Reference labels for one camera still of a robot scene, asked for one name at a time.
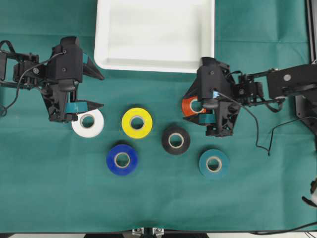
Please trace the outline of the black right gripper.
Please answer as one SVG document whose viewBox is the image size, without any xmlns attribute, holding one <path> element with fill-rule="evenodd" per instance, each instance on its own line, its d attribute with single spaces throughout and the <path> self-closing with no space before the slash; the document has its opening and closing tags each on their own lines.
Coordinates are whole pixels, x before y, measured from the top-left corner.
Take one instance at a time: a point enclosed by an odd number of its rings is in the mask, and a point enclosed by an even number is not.
<svg viewBox="0 0 317 238">
<path fill-rule="evenodd" d="M 218 101 L 218 107 L 206 110 L 207 114 L 196 114 L 184 117 L 185 120 L 206 126 L 206 135 L 215 137 L 225 137 L 233 134 L 233 127 L 236 122 L 240 106 L 235 103 L 233 89 L 235 80 L 230 72 L 230 66 L 223 63 L 226 69 L 223 70 L 224 82 L 219 91 L 214 91 L 213 97 Z M 198 82 L 194 81 L 191 87 L 183 96 L 183 99 L 197 97 Z"/>
</svg>

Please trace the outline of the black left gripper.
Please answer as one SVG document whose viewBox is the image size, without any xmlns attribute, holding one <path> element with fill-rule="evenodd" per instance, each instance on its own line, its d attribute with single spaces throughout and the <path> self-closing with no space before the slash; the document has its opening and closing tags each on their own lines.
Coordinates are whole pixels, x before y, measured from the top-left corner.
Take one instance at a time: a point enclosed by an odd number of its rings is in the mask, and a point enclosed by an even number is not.
<svg viewBox="0 0 317 238">
<path fill-rule="evenodd" d="M 50 61 L 54 59 L 57 55 L 52 56 Z M 98 80 L 105 79 L 86 53 L 83 53 L 83 74 Z M 68 103 L 69 94 L 76 93 L 78 85 L 76 86 L 75 91 L 61 92 L 56 83 L 49 82 L 47 76 L 45 77 L 45 85 L 43 87 L 42 98 L 44 100 L 45 106 L 47 107 L 50 121 L 77 121 L 78 116 L 76 115 L 76 113 L 84 113 L 104 106 L 104 104 L 101 103 L 83 100 Z"/>
</svg>

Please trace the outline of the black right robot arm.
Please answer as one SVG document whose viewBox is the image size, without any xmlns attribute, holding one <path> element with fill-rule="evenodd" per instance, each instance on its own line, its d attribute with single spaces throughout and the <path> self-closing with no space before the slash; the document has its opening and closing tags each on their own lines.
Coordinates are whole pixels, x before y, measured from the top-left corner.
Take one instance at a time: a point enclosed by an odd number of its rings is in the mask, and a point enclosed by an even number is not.
<svg viewBox="0 0 317 238">
<path fill-rule="evenodd" d="M 183 97 L 184 100 L 196 97 L 203 110 L 185 114 L 185 120 L 206 126 L 206 135 L 230 136 L 241 106 L 265 105 L 276 113 L 282 109 L 286 97 L 296 96 L 297 117 L 313 133 L 317 132 L 316 64 L 237 74 L 235 82 L 229 65 L 203 58 L 194 83 Z"/>
</svg>

